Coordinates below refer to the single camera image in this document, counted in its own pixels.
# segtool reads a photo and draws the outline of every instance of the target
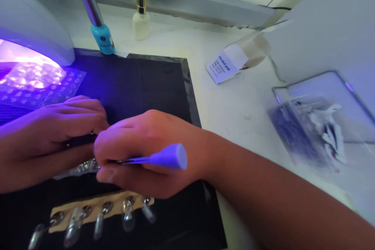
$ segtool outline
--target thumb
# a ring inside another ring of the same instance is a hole
[[[159,174],[141,166],[109,163],[98,171],[96,179],[155,198],[168,198],[179,191],[176,185],[178,181],[173,176]]]

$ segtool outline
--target blue nail polish bottle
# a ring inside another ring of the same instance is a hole
[[[112,55],[116,51],[114,48],[111,32],[103,22],[98,4],[95,0],[82,0],[87,15],[92,23],[91,32],[99,46],[100,51],[105,55]]]

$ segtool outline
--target black mat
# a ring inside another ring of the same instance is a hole
[[[76,54],[71,66],[87,72],[77,95],[99,99],[108,121],[158,109],[191,122],[186,87],[180,63],[117,56]],[[28,110],[0,106],[4,123]],[[51,209],[69,201],[117,191],[100,184],[95,175],[49,180],[23,191],[0,195],[3,225],[0,249],[26,249],[35,226],[49,221]],[[103,236],[93,240],[94,223],[85,224],[71,249],[223,249],[227,247],[215,190],[198,181],[167,200],[155,200],[154,225],[136,210],[136,226],[122,229],[120,216],[104,221]],[[64,232],[46,234],[40,249],[63,249]]]

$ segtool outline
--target hand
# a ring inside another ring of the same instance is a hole
[[[41,183],[93,158],[93,144],[63,142],[109,127],[100,101],[77,96],[0,127],[0,193]]]
[[[214,171],[213,141],[217,135],[184,120],[156,110],[122,120],[99,134],[95,141],[96,160],[103,167],[99,182],[118,185],[146,196],[168,198],[190,183],[205,179]],[[172,143],[182,143],[187,152],[187,170],[160,166],[122,166],[111,160],[150,156]]]

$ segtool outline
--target silver bottle cap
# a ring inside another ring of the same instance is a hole
[[[90,21],[95,26],[103,25],[103,18],[95,0],[82,0]]]

